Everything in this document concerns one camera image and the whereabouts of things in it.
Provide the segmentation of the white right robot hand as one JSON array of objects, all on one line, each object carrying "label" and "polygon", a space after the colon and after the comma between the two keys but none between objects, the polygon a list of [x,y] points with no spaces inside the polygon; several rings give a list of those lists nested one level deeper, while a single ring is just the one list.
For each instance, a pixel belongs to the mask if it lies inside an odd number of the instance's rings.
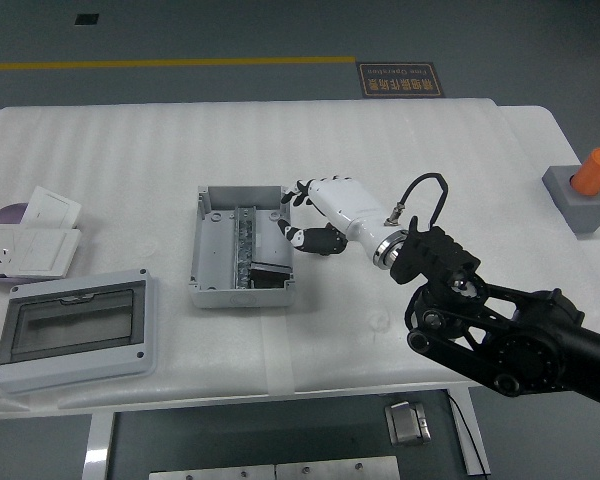
[{"label": "white right robot hand", "polygon": [[406,232],[364,186],[348,177],[299,181],[281,202],[313,206],[327,220],[322,228],[299,229],[280,219],[277,225],[291,245],[323,256],[342,253],[350,241],[359,243],[372,263],[389,268],[406,239]]}]

